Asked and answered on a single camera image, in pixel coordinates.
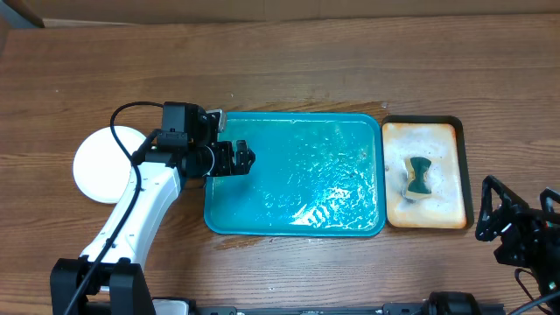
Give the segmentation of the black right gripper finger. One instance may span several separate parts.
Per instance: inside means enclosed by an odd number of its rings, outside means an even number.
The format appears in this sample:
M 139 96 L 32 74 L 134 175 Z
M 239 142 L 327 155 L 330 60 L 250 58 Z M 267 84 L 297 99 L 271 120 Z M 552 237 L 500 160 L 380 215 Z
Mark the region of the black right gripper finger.
M 554 214 L 555 210 L 553 205 L 555 203 L 560 203 L 560 194 L 547 187 L 540 193 L 539 200 L 541 202 L 542 210 L 546 214 Z
M 511 191 L 495 176 L 488 175 L 482 182 L 481 205 L 475 237 L 491 242 L 502 235 L 515 217 L 529 210 L 529 204 Z

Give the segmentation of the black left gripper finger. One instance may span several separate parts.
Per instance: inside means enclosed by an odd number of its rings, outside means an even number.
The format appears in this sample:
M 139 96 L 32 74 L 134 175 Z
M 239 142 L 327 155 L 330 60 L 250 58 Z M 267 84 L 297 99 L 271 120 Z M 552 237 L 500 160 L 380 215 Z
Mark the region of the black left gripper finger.
M 236 141 L 235 163 L 246 165 L 249 162 L 249 147 L 244 140 Z
M 253 163 L 256 161 L 256 154 L 251 149 L 248 149 L 248 154 L 249 154 L 249 161 L 247 164 L 234 164 L 234 175 L 249 174 Z

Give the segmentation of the green and yellow sponge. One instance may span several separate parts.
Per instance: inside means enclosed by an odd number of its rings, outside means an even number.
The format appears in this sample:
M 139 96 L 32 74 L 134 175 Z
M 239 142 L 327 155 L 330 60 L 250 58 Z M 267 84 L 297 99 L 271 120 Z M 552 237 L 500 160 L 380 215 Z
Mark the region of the green and yellow sponge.
M 417 202 L 431 196 L 431 188 L 427 183 L 431 164 L 427 157 L 410 157 L 405 161 L 407 177 L 402 195 L 406 200 Z

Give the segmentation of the white plate with brown stain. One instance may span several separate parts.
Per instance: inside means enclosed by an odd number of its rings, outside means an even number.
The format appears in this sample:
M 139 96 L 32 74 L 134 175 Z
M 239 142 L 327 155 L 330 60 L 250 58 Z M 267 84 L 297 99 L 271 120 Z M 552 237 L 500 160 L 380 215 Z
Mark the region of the white plate with brown stain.
M 110 127 L 88 136 L 74 155 L 74 182 L 84 195 L 96 202 L 117 203 L 129 182 L 130 172 L 130 161 Z

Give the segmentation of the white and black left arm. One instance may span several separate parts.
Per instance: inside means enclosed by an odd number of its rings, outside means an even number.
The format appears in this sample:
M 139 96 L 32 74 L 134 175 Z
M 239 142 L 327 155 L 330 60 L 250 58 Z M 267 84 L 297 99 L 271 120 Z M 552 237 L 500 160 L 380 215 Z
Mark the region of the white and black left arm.
M 246 175 L 256 155 L 242 140 L 160 146 L 147 138 L 129 158 L 129 183 L 100 233 L 52 269 L 55 314 L 191 313 L 189 301 L 149 292 L 144 264 L 155 235 L 187 179 Z

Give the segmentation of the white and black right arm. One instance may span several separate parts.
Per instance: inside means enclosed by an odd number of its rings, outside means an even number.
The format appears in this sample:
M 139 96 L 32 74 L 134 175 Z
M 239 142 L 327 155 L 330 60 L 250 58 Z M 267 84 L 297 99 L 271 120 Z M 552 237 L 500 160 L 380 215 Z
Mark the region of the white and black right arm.
M 534 309 L 559 313 L 559 192 L 546 188 L 533 208 L 494 176 L 482 182 L 475 238 L 497 240 L 495 261 L 514 268 L 514 280 L 527 301 L 513 310 L 465 292 L 432 292 L 417 314 L 524 314 Z

